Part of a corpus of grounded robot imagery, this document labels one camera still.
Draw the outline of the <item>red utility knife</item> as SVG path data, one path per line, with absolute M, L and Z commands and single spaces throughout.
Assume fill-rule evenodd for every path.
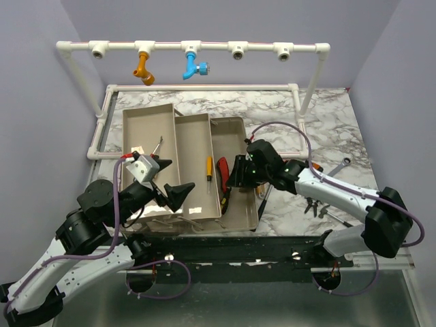
M 228 194 L 230 188 L 227 186 L 227 181 L 230 177 L 228 162 L 225 157 L 221 157 L 217 161 L 217 171 L 219 174 L 219 186 L 222 194 Z

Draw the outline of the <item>blue handled screwdriver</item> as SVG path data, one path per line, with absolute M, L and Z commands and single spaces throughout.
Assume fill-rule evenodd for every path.
M 157 143 L 156 147 L 154 148 L 153 152 L 151 153 L 151 157 L 157 156 L 157 152 L 160 149 L 162 142 L 163 142 L 163 136 L 160 136 L 159 142 Z

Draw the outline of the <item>black long screwdriver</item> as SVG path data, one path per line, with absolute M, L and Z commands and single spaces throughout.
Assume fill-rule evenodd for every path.
M 266 204 L 267 204 L 268 199 L 270 197 L 270 193 L 271 193 L 272 188 L 273 188 L 273 186 L 271 184 L 267 184 L 267 185 L 268 185 L 268 191 L 267 191 L 265 197 L 263 199 L 259 199 L 258 198 L 259 200 L 261 200 L 261 203 L 260 203 L 260 205 L 258 207 L 258 221 L 260 221 L 261 218 L 262 218 L 262 215 L 263 215 L 264 210 L 266 208 Z

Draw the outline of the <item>yellow short screwdriver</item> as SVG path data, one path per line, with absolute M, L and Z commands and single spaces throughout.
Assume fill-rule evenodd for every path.
M 207 191 L 211 192 L 211 184 L 213 178 L 213 158 L 208 156 L 206 159 L 206 180 L 207 180 Z

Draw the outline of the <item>brown translucent tool box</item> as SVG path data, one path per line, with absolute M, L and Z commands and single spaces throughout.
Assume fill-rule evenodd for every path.
M 142 216 L 126 232 L 171 234 L 213 234 L 254 230 L 258 226 L 255 192 L 233 189 L 228 209 L 222 213 L 221 179 L 213 172 L 206 180 L 206 160 L 226 159 L 234 165 L 236 155 L 245 151 L 243 119 L 239 116 L 211 118 L 209 114 L 177 116 L 172 104 L 124 110 L 123 150 L 150 154 L 157 144 L 158 155 L 172 164 L 155 178 L 159 188 L 164 184 L 195 183 L 183 206 L 176 212 L 149 202 Z

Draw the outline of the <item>yellow black screwdriver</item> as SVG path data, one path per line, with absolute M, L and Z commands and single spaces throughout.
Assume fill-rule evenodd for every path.
M 223 197 L 220 201 L 220 208 L 221 208 L 222 215 L 224 215 L 228 210 L 231 192 L 232 192 L 232 189 L 227 188 L 226 191 L 223 193 Z

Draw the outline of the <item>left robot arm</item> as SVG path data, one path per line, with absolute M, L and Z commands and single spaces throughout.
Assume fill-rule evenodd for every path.
M 153 181 L 171 164 L 170 159 L 134 151 L 118 159 L 111 181 L 90 183 L 77 198 L 78 209 L 67 215 L 41 258 L 21 279 L 1 285 L 8 325 L 42 325 L 98 279 L 120 270 L 156 266 L 143 235 L 131 234 L 119 241 L 119 232 L 151 201 L 173 212 L 181 208 L 194 183 L 166 184 L 160 189 Z

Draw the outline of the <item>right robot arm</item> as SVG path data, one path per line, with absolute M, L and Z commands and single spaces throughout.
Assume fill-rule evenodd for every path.
M 315 262 L 323 267 L 346 253 L 372 251 L 394 258 L 413 225 L 399 192 L 365 189 L 313 172 L 308 162 L 284 160 L 265 140 L 237 155 L 226 183 L 231 188 L 255 188 L 268 183 L 279 191 L 329 204 L 360 221 L 351 228 L 326 231 L 313 250 Z

